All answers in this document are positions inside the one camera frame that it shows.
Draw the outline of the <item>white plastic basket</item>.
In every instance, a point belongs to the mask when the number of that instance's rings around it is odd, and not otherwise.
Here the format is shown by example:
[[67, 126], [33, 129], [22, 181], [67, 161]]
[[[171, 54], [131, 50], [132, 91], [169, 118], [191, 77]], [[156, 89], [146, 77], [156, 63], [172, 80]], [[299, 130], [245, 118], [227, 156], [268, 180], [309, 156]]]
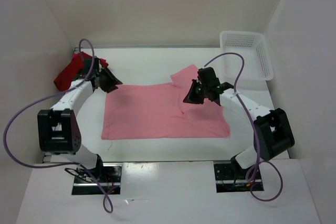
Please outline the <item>white plastic basket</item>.
[[224, 76], [235, 78], [241, 69], [242, 61], [236, 56], [240, 54], [244, 59], [244, 69], [240, 80], [270, 81], [274, 71], [270, 60], [270, 53], [264, 35], [249, 31], [223, 31], [219, 35], [222, 53]]

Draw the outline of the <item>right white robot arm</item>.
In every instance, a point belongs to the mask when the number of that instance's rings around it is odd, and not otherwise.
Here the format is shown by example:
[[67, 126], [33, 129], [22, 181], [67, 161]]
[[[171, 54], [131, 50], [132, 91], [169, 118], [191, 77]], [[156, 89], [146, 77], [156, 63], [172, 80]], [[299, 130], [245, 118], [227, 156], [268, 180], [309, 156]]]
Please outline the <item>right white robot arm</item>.
[[182, 85], [186, 92], [182, 108], [191, 122], [191, 137], [228, 137], [230, 126], [224, 119], [224, 108], [250, 123], [252, 146], [230, 160], [230, 172], [235, 178], [254, 177], [258, 164], [294, 146], [293, 133], [283, 109], [262, 106], [239, 93], [235, 85], [221, 83], [213, 68], [192, 66]]

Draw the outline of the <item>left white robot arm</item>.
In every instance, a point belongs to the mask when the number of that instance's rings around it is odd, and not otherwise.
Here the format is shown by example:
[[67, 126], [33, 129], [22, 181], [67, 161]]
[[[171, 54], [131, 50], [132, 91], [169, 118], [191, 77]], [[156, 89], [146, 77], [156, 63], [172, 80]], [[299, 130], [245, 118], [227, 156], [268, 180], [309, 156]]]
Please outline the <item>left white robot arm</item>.
[[104, 178], [103, 161], [82, 143], [77, 114], [96, 89], [110, 93], [122, 84], [109, 70], [104, 59], [76, 54], [70, 64], [54, 80], [60, 100], [48, 110], [37, 114], [39, 147], [43, 152], [62, 155], [69, 161], [83, 165], [93, 182]]

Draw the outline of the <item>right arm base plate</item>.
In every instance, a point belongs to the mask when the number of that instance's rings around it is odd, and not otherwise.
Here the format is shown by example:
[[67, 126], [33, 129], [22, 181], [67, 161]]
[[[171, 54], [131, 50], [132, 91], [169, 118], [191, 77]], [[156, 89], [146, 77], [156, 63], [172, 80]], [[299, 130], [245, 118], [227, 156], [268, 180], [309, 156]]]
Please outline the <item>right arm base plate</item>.
[[247, 192], [252, 185], [252, 191], [264, 191], [260, 172], [257, 172], [255, 183], [248, 183], [246, 171], [234, 171], [230, 161], [214, 162], [213, 167], [217, 193]]

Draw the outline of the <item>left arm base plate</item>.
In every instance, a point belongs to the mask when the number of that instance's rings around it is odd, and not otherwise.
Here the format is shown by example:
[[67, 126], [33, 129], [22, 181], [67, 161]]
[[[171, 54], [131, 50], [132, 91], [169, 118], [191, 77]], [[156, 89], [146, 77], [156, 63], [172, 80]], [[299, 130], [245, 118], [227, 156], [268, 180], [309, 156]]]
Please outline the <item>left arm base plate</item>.
[[[109, 195], [119, 195], [121, 190], [121, 163], [104, 163], [103, 175], [98, 177], [92, 171], [103, 190]], [[65, 172], [74, 177], [72, 195], [102, 195], [95, 181], [82, 168], [65, 168]]]

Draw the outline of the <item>light pink t shirt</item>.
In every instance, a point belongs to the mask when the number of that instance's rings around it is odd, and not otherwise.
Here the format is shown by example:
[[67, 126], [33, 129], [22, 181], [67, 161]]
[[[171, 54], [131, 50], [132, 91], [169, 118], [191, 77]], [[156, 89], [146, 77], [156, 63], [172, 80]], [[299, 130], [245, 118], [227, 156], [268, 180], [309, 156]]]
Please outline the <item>light pink t shirt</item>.
[[226, 138], [230, 126], [222, 107], [184, 103], [198, 68], [190, 65], [171, 82], [150, 86], [121, 85], [106, 95], [101, 138]]

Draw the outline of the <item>dark red t shirt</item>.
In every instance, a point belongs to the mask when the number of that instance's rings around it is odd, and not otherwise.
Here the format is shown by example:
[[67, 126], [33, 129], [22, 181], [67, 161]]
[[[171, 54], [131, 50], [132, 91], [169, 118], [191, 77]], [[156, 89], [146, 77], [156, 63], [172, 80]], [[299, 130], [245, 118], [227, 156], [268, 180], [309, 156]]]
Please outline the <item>dark red t shirt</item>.
[[72, 59], [63, 71], [55, 78], [54, 84], [59, 91], [66, 91], [77, 79], [84, 79], [90, 66], [92, 56], [82, 52], [80, 58]]

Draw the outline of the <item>magenta t shirt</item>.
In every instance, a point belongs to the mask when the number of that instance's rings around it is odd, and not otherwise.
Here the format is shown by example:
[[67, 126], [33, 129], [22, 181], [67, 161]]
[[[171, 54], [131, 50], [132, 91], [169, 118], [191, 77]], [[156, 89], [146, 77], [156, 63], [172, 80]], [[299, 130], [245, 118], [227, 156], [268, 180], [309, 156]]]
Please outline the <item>magenta t shirt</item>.
[[74, 54], [73, 54], [72, 59], [76, 59], [76, 58], [80, 58], [79, 53], [74, 53]]

